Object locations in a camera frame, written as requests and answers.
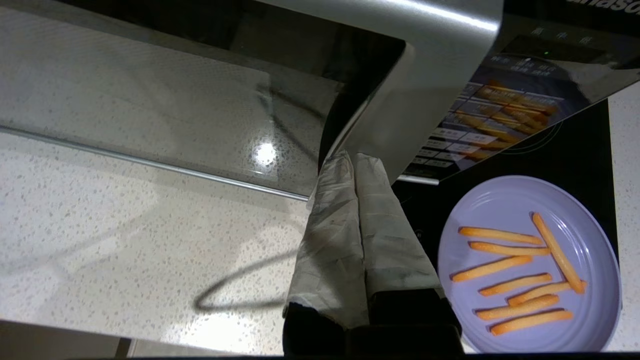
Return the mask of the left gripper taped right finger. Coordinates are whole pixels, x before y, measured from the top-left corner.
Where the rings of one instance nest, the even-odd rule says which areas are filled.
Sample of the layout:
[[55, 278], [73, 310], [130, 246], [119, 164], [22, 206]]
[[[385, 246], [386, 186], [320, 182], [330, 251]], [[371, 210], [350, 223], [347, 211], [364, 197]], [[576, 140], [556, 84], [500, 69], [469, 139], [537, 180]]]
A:
[[461, 356], [460, 323], [391, 188], [382, 160], [359, 153], [355, 180], [369, 324], [354, 331], [354, 353]]

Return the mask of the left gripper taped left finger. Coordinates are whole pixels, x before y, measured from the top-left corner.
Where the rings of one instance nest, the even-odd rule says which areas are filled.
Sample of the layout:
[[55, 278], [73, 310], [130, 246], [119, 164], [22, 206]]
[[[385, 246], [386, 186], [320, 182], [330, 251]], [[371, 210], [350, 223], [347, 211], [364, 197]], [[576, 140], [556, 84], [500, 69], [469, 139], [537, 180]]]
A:
[[355, 171], [346, 152], [327, 159], [318, 175], [283, 317], [288, 357], [342, 356], [348, 333], [370, 323]]

